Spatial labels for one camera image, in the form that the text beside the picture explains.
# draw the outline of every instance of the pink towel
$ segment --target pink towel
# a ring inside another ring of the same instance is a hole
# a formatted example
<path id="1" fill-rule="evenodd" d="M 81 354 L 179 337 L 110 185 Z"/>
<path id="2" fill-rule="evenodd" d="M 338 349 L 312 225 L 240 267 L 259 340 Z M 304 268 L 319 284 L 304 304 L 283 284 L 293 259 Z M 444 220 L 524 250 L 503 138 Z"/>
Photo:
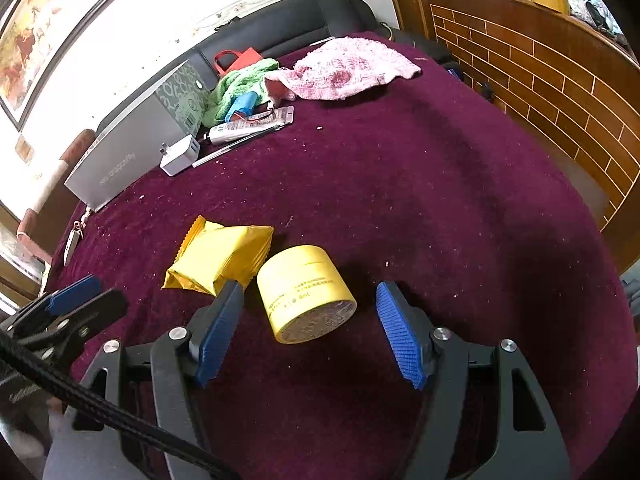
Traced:
<path id="1" fill-rule="evenodd" d="M 365 38 L 336 38 L 307 54 L 293 66 L 267 72 L 264 82 L 272 100 L 334 101 L 367 88 L 385 85 L 400 76 L 411 79 L 420 72 L 399 52 Z"/>

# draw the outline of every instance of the yellow snack package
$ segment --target yellow snack package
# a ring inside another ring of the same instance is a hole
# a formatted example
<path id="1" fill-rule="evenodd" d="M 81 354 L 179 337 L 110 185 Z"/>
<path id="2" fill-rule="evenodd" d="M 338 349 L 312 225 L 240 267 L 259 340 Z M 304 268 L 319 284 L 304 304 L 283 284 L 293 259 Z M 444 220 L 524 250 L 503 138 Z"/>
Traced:
<path id="1" fill-rule="evenodd" d="M 272 234 L 273 227 L 224 227 L 198 216 L 167 269 L 162 288 L 186 288 L 214 296 L 226 280 L 236 280 L 246 288 L 267 257 Z"/>

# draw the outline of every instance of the yellow cylindrical container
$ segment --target yellow cylindrical container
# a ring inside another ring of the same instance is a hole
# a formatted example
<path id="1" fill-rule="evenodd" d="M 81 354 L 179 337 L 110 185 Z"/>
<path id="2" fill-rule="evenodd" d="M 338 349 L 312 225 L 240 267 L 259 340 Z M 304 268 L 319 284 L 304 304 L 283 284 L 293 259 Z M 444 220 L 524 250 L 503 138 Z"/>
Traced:
<path id="1" fill-rule="evenodd" d="M 320 247 L 302 245 L 276 254 L 262 266 L 257 281 L 273 335 L 281 343 L 320 337 L 356 310 L 356 300 Z"/>

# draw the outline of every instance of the black braided cable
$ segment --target black braided cable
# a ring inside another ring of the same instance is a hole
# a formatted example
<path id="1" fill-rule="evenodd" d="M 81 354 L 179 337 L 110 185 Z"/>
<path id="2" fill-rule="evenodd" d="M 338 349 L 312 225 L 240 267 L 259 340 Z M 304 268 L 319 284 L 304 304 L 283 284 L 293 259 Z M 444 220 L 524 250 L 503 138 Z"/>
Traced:
<path id="1" fill-rule="evenodd" d="M 209 472 L 216 480 L 241 480 L 236 471 L 211 453 L 149 424 L 75 383 L 70 377 L 37 358 L 23 346 L 16 344 L 2 330 L 0 330 L 0 359 L 46 392 L 97 422 L 185 462 L 195 464 Z"/>

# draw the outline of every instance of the picture frame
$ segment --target picture frame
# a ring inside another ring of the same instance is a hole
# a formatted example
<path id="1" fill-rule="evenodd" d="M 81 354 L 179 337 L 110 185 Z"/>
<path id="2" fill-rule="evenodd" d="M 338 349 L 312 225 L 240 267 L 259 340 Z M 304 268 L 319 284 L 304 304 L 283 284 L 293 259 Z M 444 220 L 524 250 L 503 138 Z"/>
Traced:
<path id="1" fill-rule="evenodd" d="M 14 0 L 7 6 L 0 26 L 0 107 L 18 132 L 60 60 L 113 1 L 84 0 L 83 7 L 71 0 Z"/>

